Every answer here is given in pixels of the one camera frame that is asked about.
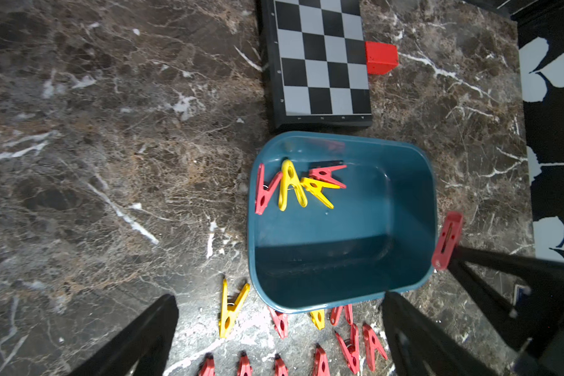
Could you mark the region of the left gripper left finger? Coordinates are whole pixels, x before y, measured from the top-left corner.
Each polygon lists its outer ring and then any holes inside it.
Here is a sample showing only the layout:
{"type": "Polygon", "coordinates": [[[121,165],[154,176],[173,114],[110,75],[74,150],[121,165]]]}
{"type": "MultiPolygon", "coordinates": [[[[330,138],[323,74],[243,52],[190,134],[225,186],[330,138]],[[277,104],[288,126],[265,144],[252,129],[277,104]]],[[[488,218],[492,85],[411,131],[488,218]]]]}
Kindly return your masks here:
{"type": "Polygon", "coordinates": [[[161,296],[72,374],[162,375],[178,319],[175,297],[161,296]]]}

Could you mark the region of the teal storage box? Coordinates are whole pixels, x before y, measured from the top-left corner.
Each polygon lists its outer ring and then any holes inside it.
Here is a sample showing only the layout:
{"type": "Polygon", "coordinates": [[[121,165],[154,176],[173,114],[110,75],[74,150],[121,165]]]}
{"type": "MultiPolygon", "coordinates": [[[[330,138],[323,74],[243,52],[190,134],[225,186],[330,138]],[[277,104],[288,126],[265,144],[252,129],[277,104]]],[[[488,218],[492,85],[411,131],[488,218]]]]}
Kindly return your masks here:
{"type": "Polygon", "coordinates": [[[327,189],[327,207],[289,197],[255,211],[257,178],[250,178],[248,270],[268,306],[305,313],[382,298],[421,287],[432,273],[437,240],[436,183],[425,152],[412,144],[326,133],[286,132],[257,155],[252,172],[271,180],[292,161],[299,175],[342,164],[327,189]]]}

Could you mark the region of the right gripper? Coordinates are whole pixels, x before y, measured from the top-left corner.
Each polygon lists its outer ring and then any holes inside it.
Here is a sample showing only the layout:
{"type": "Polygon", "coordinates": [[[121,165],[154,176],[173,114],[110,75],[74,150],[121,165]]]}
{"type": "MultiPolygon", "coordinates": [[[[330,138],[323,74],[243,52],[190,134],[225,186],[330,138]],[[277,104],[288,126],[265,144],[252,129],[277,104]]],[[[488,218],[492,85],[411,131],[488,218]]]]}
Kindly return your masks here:
{"type": "Polygon", "coordinates": [[[522,348],[518,313],[524,319],[530,340],[515,362],[516,374],[564,375],[564,263],[457,246],[448,270],[513,350],[522,348]],[[470,264],[521,278],[531,289],[529,299],[514,308],[470,264]]]}

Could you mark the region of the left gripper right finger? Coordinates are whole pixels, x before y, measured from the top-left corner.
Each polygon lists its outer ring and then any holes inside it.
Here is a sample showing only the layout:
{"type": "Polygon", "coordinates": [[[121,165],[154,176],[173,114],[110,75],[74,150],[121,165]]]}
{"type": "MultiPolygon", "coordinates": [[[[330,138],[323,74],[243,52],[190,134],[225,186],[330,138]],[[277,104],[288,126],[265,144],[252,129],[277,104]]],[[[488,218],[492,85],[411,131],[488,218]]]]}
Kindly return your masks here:
{"type": "Polygon", "coordinates": [[[494,375],[402,295],[382,302],[387,342],[398,375],[494,375]]]}

